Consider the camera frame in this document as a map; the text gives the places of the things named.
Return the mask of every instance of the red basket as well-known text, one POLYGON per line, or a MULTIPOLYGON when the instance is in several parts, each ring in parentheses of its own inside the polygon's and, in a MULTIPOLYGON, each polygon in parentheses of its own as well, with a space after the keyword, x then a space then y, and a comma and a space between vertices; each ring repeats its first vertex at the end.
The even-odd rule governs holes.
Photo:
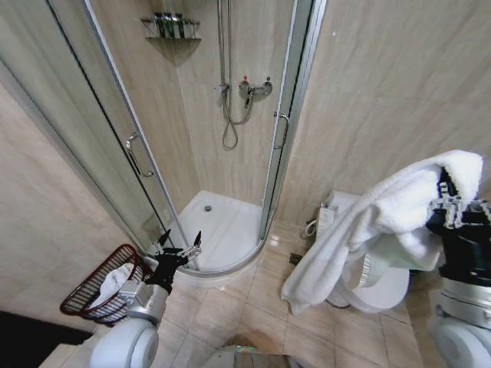
POLYGON ((128 280, 145 281, 152 274, 137 251, 129 244, 123 244, 67 296, 60 305, 61 313, 80 316, 110 327, 123 320, 126 317, 126 302, 118 297, 117 293, 96 307, 88 306, 99 296, 99 289, 107 274, 125 263, 133 264, 128 280))

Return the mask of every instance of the toilet bowl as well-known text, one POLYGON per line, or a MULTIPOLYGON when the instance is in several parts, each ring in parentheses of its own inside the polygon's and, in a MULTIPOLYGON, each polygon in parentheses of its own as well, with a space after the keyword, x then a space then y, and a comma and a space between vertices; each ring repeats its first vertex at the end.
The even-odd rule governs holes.
MULTIPOLYGON (((329 207, 332 208, 334 219, 349 210, 359 196, 336 192, 330 194, 329 207)), ((379 313, 397 306, 406 296, 409 286, 409 270, 404 268, 388 268, 380 280, 370 287, 351 288, 348 283, 351 278, 351 268, 354 264, 346 264, 338 283, 329 294, 327 301, 336 307, 352 305, 365 313, 379 313)))
POLYGON ((406 296, 408 285, 409 270, 403 268, 389 268, 379 282, 366 288, 350 289, 341 277, 328 301, 338 307, 350 304, 365 313, 380 313, 397 306, 406 296))

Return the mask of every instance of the corner shelf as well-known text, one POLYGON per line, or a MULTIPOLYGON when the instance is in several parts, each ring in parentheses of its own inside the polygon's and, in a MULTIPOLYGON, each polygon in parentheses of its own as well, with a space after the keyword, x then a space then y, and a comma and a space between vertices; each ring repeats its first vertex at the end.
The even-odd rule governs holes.
POLYGON ((199 27, 199 22, 181 18, 180 20, 170 21, 158 15, 140 19, 144 27, 146 39, 163 39, 172 41, 200 41, 201 38, 196 37, 196 29, 199 27))

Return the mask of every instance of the door frame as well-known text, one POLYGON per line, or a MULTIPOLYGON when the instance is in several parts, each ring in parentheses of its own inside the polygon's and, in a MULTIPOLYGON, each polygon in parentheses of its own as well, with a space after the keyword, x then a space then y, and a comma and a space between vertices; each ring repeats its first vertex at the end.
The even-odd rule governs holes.
POLYGON ((325 9, 328 0, 313 0, 311 5, 311 12, 308 20, 308 28, 304 38, 304 47, 302 49, 302 56, 300 66, 298 67, 297 80, 295 83, 295 89, 292 98, 292 104, 288 111, 280 111, 282 103, 282 92, 285 85, 286 71, 288 66, 289 52, 291 48, 293 27, 295 24, 295 16, 297 14, 298 0, 295 0, 292 24, 290 27, 290 35, 288 36, 288 47, 285 56, 285 64, 283 69, 282 86, 278 98, 278 107, 276 109, 277 114, 275 118, 275 129, 273 133, 271 153, 268 164, 268 174, 265 184, 265 191, 262 200, 262 214, 261 225, 259 229, 259 241, 264 241, 272 224, 272 220, 275 217, 276 208, 281 195, 283 182, 285 181, 286 167, 288 165, 290 153, 292 151, 293 139, 295 138, 295 132, 297 130, 298 119, 302 111, 302 106, 305 99, 305 94, 308 86, 308 78, 310 76, 312 62, 315 56, 315 49, 317 48, 317 41, 319 32, 321 30, 322 20, 324 19, 325 9), (272 167, 274 156, 277 153, 275 148, 275 142, 278 134, 278 125, 282 119, 280 115, 286 113, 288 116, 288 130, 286 131, 285 143, 282 145, 280 159, 278 161, 277 169, 272 167), (269 186, 270 180, 274 180, 274 184, 269 186))

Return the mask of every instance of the tiled floor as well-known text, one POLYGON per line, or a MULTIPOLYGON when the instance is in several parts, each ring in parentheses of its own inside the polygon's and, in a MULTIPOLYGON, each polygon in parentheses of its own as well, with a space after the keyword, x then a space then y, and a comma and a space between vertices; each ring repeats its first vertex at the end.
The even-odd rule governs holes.
POLYGON ((442 288, 442 278, 438 270, 416 272, 411 275, 409 293, 406 297, 407 310, 414 329, 424 366, 445 368, 442 356, 427 332, 427 321, 431 316, 429 292, 442 288))
MULTIPOLYGON (((422 367, 404 305, 380 315, 327 303, 298 316, 288 312, 279 293, 293 268, 289 255, 303 255, 310 245, 300 231, 275 222, 259 266, 235 284, 210 289, 175 284, 152 367, 201 367, 230 344, 295 355, 322 368, 422 367)), ((79 354, 87 359, 87 351, 79 354)))

